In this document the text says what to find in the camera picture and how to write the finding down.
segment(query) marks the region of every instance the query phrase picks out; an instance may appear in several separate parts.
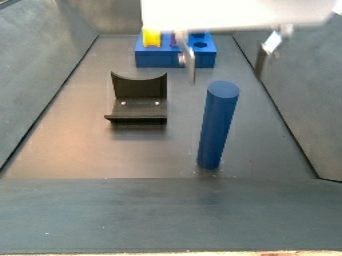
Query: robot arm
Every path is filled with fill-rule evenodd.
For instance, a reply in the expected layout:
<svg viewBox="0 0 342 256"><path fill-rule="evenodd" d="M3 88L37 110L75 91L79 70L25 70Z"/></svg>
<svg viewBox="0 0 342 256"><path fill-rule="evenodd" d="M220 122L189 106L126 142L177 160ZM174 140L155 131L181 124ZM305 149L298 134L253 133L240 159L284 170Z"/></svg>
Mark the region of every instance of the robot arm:
<svg viewBox="0 0 342 256"><path fill-rule="evenodd" d="M272 53L298 25L317 26L342 13L342 0L141 0L145 27L176 31L190 78L196 78L196 56L186 44L188 31L273 29L264 44Z"/></svg>

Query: yellow block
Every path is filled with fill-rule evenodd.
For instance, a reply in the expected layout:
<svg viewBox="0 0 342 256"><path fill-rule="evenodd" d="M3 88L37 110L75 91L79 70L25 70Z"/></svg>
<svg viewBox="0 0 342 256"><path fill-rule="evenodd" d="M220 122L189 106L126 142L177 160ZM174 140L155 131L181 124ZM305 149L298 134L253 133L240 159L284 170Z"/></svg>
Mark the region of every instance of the yellow block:
<svg viewBox="0 0 342 256"><path fill-rule="evenodd" d="M143 28L143 46L162 46L162 34L158 30Z"/></svg>

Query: black u-shaped block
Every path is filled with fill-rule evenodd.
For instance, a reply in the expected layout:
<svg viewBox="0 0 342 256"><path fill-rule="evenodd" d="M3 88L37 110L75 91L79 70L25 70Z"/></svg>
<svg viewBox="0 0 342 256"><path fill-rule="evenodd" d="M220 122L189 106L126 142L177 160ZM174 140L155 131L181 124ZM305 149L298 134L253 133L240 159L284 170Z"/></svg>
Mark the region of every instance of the black u-shaped block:
<svg viewBox="0 0 342 256"><path fill-rule="evenodd" d="M153 79L133 79L111 72L115 103L111 122L168 121L168 73Z"/></svg>

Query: blue lego brick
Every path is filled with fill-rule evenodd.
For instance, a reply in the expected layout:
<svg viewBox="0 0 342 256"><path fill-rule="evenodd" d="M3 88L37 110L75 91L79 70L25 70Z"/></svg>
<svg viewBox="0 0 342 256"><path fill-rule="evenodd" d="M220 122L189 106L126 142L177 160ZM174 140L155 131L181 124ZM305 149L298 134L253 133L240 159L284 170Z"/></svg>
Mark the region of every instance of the blue lego brick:
<svg viewBox="0 0 342 256"><path fill-rule="evenodd" d="M172 45L172 34L165 33L162 36L162 47L143 47L142 34L137 40L135 46L135 64L137 67L172 67L182 68L178 54L180 47ZM197 62L197 68L214 68L217 59L217 47L209 32L190 34L189 46L193 47Z"/></svg>

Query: blue block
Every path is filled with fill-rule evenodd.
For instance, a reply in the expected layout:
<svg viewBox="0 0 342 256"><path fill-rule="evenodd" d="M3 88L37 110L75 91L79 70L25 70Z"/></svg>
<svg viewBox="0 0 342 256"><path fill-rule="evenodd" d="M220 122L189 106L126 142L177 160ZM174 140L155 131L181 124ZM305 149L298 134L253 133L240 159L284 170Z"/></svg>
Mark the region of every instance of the blue block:
<svg viewBox="0 0 342 256"><path fill-rule="evenodd" d="M220 166L238 97L236 84L226 81L210 84L198 149L198 164L208 170Z"/></svg>
<svg viewBox="0 0 342 256"><path fill-rule="evenodd" d="M162 36L162 47L143 47L142 34L137 40L135 46L135 64L137 67L172 67L182 68L180 64L178 54L180 47L170 46L172 34L165 33ZM202 34L192 34L189 37L189 45L196 52L197 68L214 68L217 58L217 47L209 32Z"/></svg>

